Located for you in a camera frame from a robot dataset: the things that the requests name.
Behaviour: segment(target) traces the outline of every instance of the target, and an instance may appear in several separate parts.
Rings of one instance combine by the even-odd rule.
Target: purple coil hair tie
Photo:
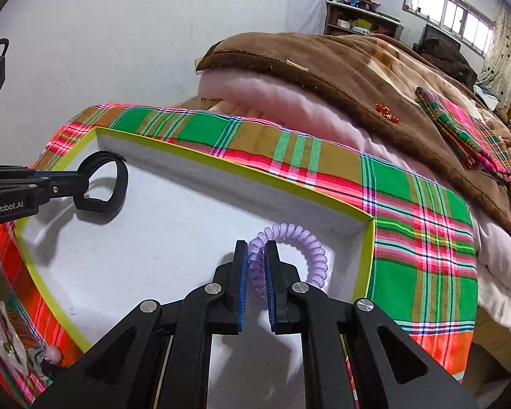
[[[255,290],[262,297],[266,296],[263,249],[269,240],[283,241],[290,245],[303,245],[311,254],[314,267],[312,274],[309,274],[307,283],[319,289],[323,288],[327,278],[327,257],[322,243],[315,235],[311,234],[310,230],[303,229],[301,226],[274,223],[272,229],[266,227],[248,245],[248,273]]]

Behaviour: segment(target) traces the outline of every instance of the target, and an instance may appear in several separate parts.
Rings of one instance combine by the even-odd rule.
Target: brown fleece blanket
[[[318,95],[428,166],[511,235],[509,186],[464,167],[414,101],[414,91],[435,90],[469,113],[482,106],[466,87],[402,43],[382,35],[240,34],[212,46],[197,70],[213,67],[270,75]],[[399,122],[384,118],[377,104],[388,106]]]

